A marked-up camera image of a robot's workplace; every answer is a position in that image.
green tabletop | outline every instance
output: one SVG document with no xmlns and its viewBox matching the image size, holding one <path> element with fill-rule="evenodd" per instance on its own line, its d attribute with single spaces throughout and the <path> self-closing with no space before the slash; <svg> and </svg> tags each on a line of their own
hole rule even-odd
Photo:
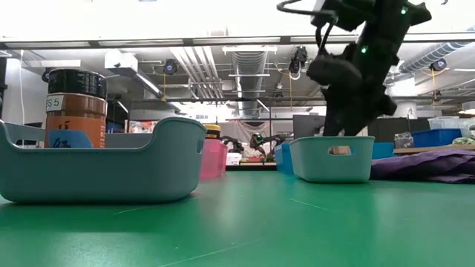
<svg viewBox="0 0 475 267">
<path fill-rule="evenodd" d="M 475 188 L 229 172 L 151 206 L 0 205 L 0 266 L 474 266 Z"/>
</svg>

pink plastic basket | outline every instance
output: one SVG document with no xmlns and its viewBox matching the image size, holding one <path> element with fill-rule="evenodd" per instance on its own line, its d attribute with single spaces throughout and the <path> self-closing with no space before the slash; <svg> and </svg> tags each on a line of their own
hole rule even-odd
<svg viewBox="0 0 475 267">
<path fill-rule="evenodd" d="M 226 172 L 228 147 L 220 140 L 206 139 L 203 147 L 200 179 L 219 178 Z"/>
</svg>

black lid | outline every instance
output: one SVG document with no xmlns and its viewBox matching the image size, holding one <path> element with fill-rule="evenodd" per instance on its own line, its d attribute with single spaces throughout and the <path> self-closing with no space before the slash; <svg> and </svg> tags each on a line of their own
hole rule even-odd
<svg viewBox="0 0 475 267">
<path fill-rule="evenodd" d="M 107 80 L 87 70 L 55 69 L 50 72 L 48 93 L 81 93 L 107 98 Z"/>
</svg>

purple fabric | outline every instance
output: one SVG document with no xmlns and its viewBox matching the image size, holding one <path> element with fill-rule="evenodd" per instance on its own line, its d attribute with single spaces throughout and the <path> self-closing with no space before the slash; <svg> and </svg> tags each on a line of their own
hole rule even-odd
<svg viewBox="0 0 475 267">
<path fill-rule="evenodd" d="M 371 179 L 475 183 L 475 152 L 443 150 L 376 159 Z"/>
</svg>

teal plastic basket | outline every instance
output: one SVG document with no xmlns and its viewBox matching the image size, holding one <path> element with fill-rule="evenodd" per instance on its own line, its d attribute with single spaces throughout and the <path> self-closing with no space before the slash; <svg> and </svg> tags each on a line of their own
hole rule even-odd
<svg viewBox="0 0 475 267">
<path fill-rule="evenodd" d="M 198 185 L 205 135 L 195 120 L 167 118 L 139 148 L 26 149 L 0 121 L 0 194 L 20 203 L 178 200 Z"/>
<path fill-rule="evenodd" d="M 370 179 L 374 137 L 304 137 L 290 143 L 294 174 L 308 182 L 366 182 Z M 350 155 L 331 148 L 350 147 Z"/>
</svg>

